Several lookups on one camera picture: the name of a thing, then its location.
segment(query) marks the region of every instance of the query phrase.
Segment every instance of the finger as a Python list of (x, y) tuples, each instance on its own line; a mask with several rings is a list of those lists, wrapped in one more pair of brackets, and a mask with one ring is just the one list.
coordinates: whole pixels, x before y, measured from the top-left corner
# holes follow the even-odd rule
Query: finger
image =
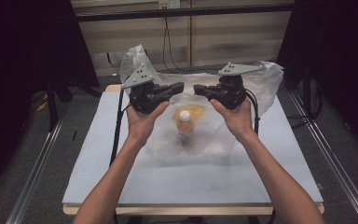
[(130, 105), (127, 109), (127, 119), (128, 120), (133, 120), (133, 119), (137, 119), (138, 118), (138, 113), (135, 111), (135, 109), (132, 107), (132, 105)]
[(219, 113), (221, 114), (223, 117), (226, 115), (226, 108), (218, 101), (215, 99), (212, 99), (211, 101), (211, 105), (213, 106), (213, 108)]
[(156, 120), (158, 116), (164, 113), (165, 109), (168, 107), (170, 103), (168, 101), (164, 101), (149, 115), (149, 118), (152, 120)]
[(246, 98), (241, 104), (240, 104), (240, 108), (243, 108), (245, 110), (248, 110), (252, 105), (252, 102), (249, 100), (249, 98)]

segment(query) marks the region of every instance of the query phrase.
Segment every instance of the white table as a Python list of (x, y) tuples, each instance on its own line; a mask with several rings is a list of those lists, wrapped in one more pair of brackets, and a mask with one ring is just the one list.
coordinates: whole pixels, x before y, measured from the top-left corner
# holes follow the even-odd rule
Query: white table
[[(108, 169), (116, 124), (118, 87), (103, 94), (65, 192), (63, 211), (75, 215)], [(128, 132), (123, 117), (121, 146)], [(321, 213), (323, 198), (278, 98), (260, 120), (260, 139), (309, 193)], [(118, 215), (270, 215), (269, 196), (238, 142), (228, 156), (211, 160), (181, 154), (168, 159), (141, 150), (118, 202)]]

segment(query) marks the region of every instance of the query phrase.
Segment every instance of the dark background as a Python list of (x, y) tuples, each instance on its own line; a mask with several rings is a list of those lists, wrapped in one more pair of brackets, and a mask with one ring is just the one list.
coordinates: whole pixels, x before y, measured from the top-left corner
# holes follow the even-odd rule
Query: dark background
[[(319, 7), (303, 7), (305, 4)], [(286, 88), (306, 72), (358, 133), (358, 1), (297, 0), (278, 63)]]
[(44, 20), (74, 15), (70, 1), (0, 1), (0, 172), (48, 76), (98, 86), (77, 22)]

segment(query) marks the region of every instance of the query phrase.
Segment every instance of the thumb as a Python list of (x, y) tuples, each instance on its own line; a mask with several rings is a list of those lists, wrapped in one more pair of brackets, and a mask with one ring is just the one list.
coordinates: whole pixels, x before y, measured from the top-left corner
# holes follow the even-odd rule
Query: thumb
[(226, 115), (226, 108), (218, 101), (215, 99), (212, 99), (211, 101), (211, 105), (213, 106), (213, 108), (219, 113), (221, 114), (223, 117)]
[(158, 116), (160, 116), (162, 113), (164, 113), (165, 109), (168, 107), (170, 103), (168, 101), (164, 101), (161, 104), (159, 104), (159, 106), (153, 110), (152, 113), (150, 113), (150, 118), (153, 120), (156, 120), (158, 118)]

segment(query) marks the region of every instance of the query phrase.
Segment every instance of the white lid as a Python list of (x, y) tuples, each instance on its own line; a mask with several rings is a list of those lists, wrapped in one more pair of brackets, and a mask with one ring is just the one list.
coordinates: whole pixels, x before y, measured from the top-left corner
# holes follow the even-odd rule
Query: white lid
[(190, 112), (188, 112), (187, 110), (184, 110), (184, 111), (180, 112), (179, 117), (182, 122), (189, 122), (190, 121)]

